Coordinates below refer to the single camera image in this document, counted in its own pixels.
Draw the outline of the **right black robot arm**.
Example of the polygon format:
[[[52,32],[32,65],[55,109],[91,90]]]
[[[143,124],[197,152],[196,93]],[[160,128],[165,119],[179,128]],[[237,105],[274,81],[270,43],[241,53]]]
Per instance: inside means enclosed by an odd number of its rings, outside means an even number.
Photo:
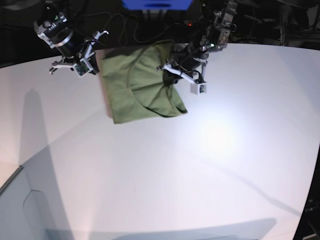
[[[36,35],[61,54],[61,60],[51,64],[51,75],[59,69],[69,69],[80,78],[100,72],[94,45],[102,44],[100,37],[109,32],[96,31],[92,35],[84,33],[76,27],[76,18],[68,3],[46,0],[41,17],[33,24]]]

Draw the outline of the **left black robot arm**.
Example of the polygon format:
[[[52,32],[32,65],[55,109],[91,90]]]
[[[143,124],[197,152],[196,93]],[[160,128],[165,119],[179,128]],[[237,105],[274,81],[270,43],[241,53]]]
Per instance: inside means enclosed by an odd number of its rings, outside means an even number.
[[[163,71],[165,85],[186,80],[191,84],[205,83],[205,72],[211,53],[227,47],[230,34],[237,28],[233,19],[237,14],[235,0],[202,0],[198,20],[189,25],[190,32],[184,42],[174,43]]]

